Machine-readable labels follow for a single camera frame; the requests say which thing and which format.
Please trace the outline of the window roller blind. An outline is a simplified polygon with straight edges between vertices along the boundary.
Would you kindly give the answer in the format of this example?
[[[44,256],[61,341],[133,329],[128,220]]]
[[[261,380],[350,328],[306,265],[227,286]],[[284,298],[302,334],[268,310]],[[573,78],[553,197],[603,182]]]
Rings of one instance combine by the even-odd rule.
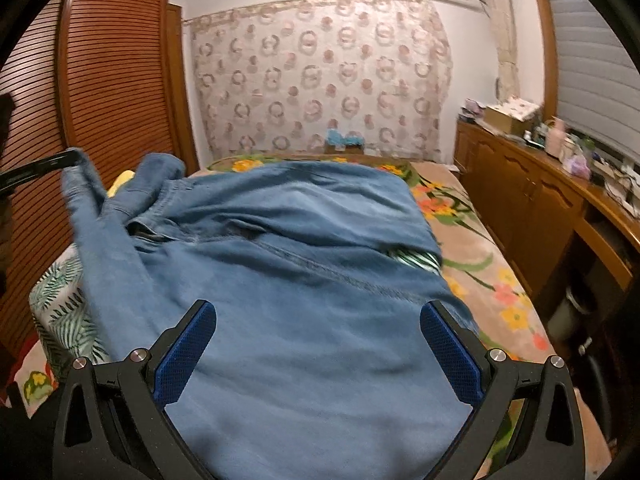
[[[558,55],[558,112],[570,127],[639,159],[639,73],[588,0],[549,0]]]

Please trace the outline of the floral bed sheet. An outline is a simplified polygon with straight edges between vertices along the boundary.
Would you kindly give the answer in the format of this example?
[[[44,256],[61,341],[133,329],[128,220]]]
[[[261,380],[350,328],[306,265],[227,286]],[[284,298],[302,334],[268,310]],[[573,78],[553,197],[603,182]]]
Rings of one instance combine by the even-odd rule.
[[[245,172],[271,163],[238,160],[227,171],[191,177]],[[439,273],[454,296],[468,307],[475,325],[467,328],[455,321],[473,332],[485,349],[498,348],[513,361],[542,364],[554,356],[525,289],[476,218],[456,179],[439,170],[422,178],[409,170],[366,167],[386,171],[408,185],[439,247]],[[55,479],[53,437],[68,373],[38,408],[29,406],[26,394],[14,393],[10,406],[2,411],[1,458],[6,478]],[[503,461],[522,411],[522,401],[511,403],[480,467],[479,472],[487,477]]]

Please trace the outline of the wooden sideboard cabinet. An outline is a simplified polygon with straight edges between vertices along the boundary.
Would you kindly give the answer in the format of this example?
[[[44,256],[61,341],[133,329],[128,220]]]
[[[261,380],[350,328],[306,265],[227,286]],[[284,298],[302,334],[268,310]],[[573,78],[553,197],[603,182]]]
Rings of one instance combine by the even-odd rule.
[[[639,222],[603,188],[542,151],[458,122],[454,163],[480,218],[538,313],[576,292],[599,320],[639,287]]]

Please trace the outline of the pink bottle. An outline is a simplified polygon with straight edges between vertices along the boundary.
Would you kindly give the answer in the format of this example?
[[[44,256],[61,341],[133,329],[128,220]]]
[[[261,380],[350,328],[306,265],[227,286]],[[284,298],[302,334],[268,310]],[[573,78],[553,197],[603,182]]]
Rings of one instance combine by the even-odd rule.
[[[548,130],[546,142],[544,142],[544,150],[549,156],[559,159],[566,138],[565,124],[562,119],[552,117],[546,122],[546,126]]]

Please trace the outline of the blue denim pants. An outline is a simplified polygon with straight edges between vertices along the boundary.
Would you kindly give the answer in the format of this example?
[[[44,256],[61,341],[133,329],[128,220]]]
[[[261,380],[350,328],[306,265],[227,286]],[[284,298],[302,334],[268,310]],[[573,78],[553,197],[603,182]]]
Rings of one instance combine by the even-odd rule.
[[[168,410],[221,479],[421,479],[469,416],[420,331],[439,273],[408,185],[347,162],[187,177],[149,154],[114,196],[88,160],[62,193],[82,290],[120,360],[196,300],[217,328]]]

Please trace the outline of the cardboard box on cabinet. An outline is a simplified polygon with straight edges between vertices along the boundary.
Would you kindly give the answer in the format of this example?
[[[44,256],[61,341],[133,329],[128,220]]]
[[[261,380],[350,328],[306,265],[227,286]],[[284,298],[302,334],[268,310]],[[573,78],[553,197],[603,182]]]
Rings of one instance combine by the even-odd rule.
[[[483,122],[500,133],[524,136],[526,130],[533,128],[540,109],[539,104],[511,96],[500,104],[487,105]]]

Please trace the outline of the blue item at headboard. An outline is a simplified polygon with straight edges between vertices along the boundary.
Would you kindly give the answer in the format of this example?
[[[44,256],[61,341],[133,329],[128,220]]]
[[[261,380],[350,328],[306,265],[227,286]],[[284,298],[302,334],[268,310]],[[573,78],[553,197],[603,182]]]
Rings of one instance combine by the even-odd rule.
[[[336,129],[326,132],[326,144],[334,148],[364,148],[362,136],[356,132],[341,134]]]

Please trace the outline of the patterned wall curtain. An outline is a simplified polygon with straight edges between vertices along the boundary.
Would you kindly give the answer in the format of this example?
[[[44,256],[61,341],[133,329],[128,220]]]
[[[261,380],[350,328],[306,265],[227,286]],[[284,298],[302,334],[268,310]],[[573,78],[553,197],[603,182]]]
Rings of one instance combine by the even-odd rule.
[[[209,153],[319,153],[356,132],[371,154],[436,160],[451,49],[431,0],[283,0],[188,24]]]

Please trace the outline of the palm leaf print blanket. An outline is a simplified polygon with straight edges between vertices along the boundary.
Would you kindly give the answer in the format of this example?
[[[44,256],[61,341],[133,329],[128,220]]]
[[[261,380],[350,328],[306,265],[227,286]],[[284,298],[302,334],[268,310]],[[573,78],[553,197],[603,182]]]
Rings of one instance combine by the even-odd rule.
[[[56,379],[64,379],[77,358],[87,358],[93,365],[111,361],[89,313],[83,275],[76,246],[70,244],[28,296],[32,320]]]

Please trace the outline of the wooden louvered wardrobe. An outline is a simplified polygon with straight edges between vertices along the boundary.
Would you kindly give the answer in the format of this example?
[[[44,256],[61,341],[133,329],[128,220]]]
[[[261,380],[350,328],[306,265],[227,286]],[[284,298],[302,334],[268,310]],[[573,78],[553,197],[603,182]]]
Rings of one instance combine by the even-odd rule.
[[[1,0],[1,166],[77,146],[104,183],[149,152],[198,166],[170,0]]]

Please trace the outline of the yellow plush toy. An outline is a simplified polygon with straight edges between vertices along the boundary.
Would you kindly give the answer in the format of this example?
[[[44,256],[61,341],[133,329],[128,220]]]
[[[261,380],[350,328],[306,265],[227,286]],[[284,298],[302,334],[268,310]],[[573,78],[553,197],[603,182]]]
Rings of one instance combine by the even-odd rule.
[[[118,190],[127,182],[129,182],[134,177],[134,172],[132,170],[123,171],[113,182],[111,187],[107,191],[107,196],[112,198],[118,192]]]

